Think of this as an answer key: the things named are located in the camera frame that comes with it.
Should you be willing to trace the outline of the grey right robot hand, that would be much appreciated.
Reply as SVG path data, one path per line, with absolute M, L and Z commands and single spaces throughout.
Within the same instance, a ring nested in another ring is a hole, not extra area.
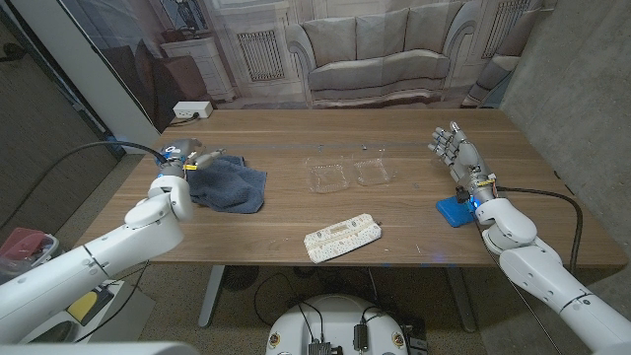
M 450 169 L 454 181 L 471 194 L 478 189 L 491 191 L 495 175 L 488 168 L 475 145 L 456 122 L 449 129 L 437 127 L 428 148 Z

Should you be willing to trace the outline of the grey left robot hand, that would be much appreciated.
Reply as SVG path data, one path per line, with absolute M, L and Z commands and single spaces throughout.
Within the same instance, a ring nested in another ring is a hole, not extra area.
M 178 139 L 166 144 L 160 151 L 165 163 L 158 163 L 158 176 L 184 178 L 186 171 L 208 168 L 215 159 L 226 153 L 225 148 L 211 150 L 193 138 Z

